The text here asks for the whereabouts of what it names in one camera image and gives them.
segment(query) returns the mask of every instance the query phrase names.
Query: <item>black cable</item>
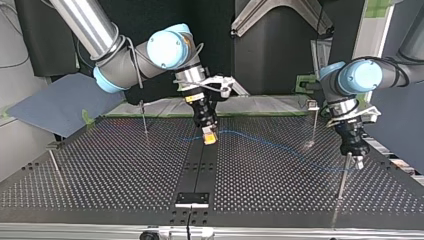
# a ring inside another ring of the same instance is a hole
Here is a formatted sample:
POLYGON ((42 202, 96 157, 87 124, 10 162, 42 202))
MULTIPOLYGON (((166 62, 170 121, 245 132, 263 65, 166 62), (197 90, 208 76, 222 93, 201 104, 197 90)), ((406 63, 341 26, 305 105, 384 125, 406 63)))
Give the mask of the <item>black cable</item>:
POLYGON ((80 51, 80 44, 81 41, 79 39, 77 39, 77 54, 78 54, 78 58, 89 68, 93 69, 94 67, 91 66, 89 63, 87 63, 87 61, 82 57, 81 55, 81 51, 80 51))
MULTIPOLYGON (((6 7, 6 8, 8 8, 10 11, 12 11, 14 14, 16 14, 17 15, 17 12, 16 12, 16 9, 14 9, 11 5, 9 5, 9 4, 6 4, 6 3, 3 3, 3 2, 1 2, 0 1, 0 3, 2 3, 1 5, 0 5, 0 12, 4 15, 4 17, 7 19, 7 21, 10 23, 10 25, 12 25, 12 27, 16 30, 16 32, 19 34, 19 35, 21 35, 22 36, 22 33, 19 31, 19 29, 18 29, 18 27, 16 27, 14 24, 13 24, 13 22, 12 22, 12 20, 7 16, 7 14, 1 9, 1 7, 6 7)), ((19 67, 19 66, 21 66, 21 65, 24 65, 27 61, 29 60, 29 54, 27 54, 27 56, 26 56, 26 58, 23 60, 23 61, 21 61, 21 62, 19 62, 19 63, 15 63, 15 64, 12 64, 12 65, 6 65, 6 66, 0 66, 0 69, 6 69, 6 68, 14 68, 14 67, 19 67)))
POLYGON ((25 58, 25 60, 23 60, 22 62, 16 63, 16 64, 12 64, 12 65, 9 65, 9 66, 0 66, 0 69, 19 67, 21 65, 24 65, 28 60, 29 60, 29 54, 27 55, 27 57, 25 58))

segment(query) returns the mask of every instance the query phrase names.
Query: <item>perforated table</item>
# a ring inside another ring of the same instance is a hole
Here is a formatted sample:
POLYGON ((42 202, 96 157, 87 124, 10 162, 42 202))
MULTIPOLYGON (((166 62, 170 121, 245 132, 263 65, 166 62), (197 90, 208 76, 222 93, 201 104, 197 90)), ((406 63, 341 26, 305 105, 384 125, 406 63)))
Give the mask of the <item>perforated table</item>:
POLYGON ((203 146, 189 118, 105 118, 0 183, 0 222, 424 230, 423 187, 372 150, 349 170, 339 136, 305 117, 220 119, 203 146), (176 208, 180 193, 208 208, 176 208))

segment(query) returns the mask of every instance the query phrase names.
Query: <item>metal rod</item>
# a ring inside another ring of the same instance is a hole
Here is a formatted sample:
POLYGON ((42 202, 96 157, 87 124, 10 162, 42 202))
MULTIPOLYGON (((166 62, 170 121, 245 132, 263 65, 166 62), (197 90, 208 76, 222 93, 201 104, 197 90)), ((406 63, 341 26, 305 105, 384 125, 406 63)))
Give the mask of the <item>metal rod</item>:
POLYGON ((97 0, 51 0, 93 59, 106 55, 116 44, 119 31, 97 0))
POLYGON ((59 166, 57 165, 56 158, 54 157, 53 150, 49 150, 50 158, 53 161, 54 170, 59 171, 59 166))
POLYGON ((347 179, 347 174, 348 174, 348 170, 349 170, 351 160, 352 160, 352 153, 349 152, 346 155, 344 171, 343 171, 342 179, 341 179, 341 182, 340 182, 340 188, 339 188, 339 194, 338 194, 339 200, 343 199, 343 192, 344 192, 344 188, 345 188, 345 185, 346 185, 346 179, 347 179))
POLYGON ((144 110, 144 101, 141 100, 140 101, 140 112, 141 115, 143 116, 143 124, 144 124, 144 133, 149 133, 149 131, 147 130, 147 123, 146 123, 146 117, 145 117, 145 110, 144 110))

